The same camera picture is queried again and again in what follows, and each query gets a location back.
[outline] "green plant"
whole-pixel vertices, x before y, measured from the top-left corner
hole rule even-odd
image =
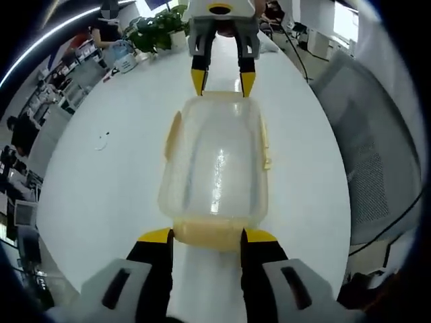
[[[189,31],[189,23],[183,23],[181,17],[186,5],[177,5],[170,11],[165,9],[154,18],[137,18],[130,22],[125,34],[132,43],[143,52],[157,52],[157,48],[172,48],[170,34],[184,30]]]

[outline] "potted plant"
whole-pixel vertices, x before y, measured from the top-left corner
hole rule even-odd
[[[179,50],[186,45],[185,36],[189,30],[189,23],[181,21],[186,8],[185,5],[177,5],[155,17],[134,19],[125,33],[142,52],[164,54]]]

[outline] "plastic food container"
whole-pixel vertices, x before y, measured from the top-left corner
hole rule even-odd
[[[205,92],[172,123],[159,206],[175,238],[238,250],[244,227],[268,208],[266,130],[256,102],[235,92]]]

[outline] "white tabletop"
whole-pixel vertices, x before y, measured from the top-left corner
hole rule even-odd
[[[164,144],[176,111],[195,96],[187,52],[99,83],[67,126],[46,172],[37,224],[77,289],[143,233],[172,225],[157,204]],[[256,61],[251,96],[267,121],[273,167],[261,228],[337,296],[350,244],[343,162],[325,114],[282,53]],[[216,38],[210,90],[238,89],[236,45]],[[186,322],[246,322],[237,254],[174,245],[168,313]]]

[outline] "white table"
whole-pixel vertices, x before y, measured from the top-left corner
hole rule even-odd
[[[168,130],[195,95],[190,68],[182,52],[99,83],[65,129],[46,172],[37,223],[77,290],[113,258],[125,258],[141,234],[172,225],[157,197]],[[282,52],[262,54],[256,69],[251,96],[267,121],[273,159],[261,228],[290,258],[324,277],[336,296],[350,244],[337,142],[319,102]],[[207,89],[235,88],[234,40],[217,38]],[[246,322],[239,264],[236,254],[176,242],[168,313],[190,323]]]

